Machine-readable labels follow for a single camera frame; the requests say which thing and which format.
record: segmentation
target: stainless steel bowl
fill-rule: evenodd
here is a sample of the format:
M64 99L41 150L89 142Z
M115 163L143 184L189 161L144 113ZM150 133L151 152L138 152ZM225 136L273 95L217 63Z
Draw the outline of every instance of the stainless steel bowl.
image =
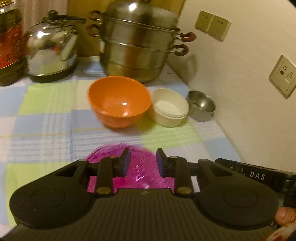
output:
M209 121L213 118L216 105L213 100L200 91L189 91L187 95L189 103L188 115L197 121Z

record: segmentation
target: pot lid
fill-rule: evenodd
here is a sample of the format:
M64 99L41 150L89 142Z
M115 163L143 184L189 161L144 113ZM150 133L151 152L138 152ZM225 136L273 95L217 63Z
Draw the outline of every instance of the pot lid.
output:
M63 25L75 25L78 23L85 24L85 18L79 18L75 16L68 15L58 15L56 10L50 10L48 16L42 18L42 22L53 23L53 24L63 24Z
M104 15L166 29L175 29L178 23L177 14L146 1L114 1Z

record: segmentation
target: table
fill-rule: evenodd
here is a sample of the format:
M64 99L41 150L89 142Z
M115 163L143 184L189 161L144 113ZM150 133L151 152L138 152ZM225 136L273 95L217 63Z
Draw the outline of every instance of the table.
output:
M110 130L100 123L87 101L89 85L105 74L98 57L80 58L77 70L54 83L33 83L28 77L0 88L0 236L15 222L9 199L19 187L62 166L86 157L98 146L126 143L189 162L218 157L240 161L215 120L188 118L178 127L166 128L146 115L135 125ZM149 91L168 88L186 97L189 89L165 65ZM198 184L193 178L195 191Z

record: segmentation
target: hand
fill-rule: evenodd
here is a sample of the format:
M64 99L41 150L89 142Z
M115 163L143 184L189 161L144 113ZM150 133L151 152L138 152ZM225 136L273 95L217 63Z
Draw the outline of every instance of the hand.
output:
M275 220L281 226L288 223L296 223L296 208L280 207L276 213Z

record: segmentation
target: wall socket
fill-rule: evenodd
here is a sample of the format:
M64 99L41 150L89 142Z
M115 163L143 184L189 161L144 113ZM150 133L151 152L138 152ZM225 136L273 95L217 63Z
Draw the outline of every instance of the wall socket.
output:
M208 33L217 39L224 40L230 25L230 21L215 15Z
M285 56L281 55L276 66L272 70L269 80L287 99L296 87L296 66Z
M213 16L214 15L211 13L200 11L195 28L207 32L212 22Z

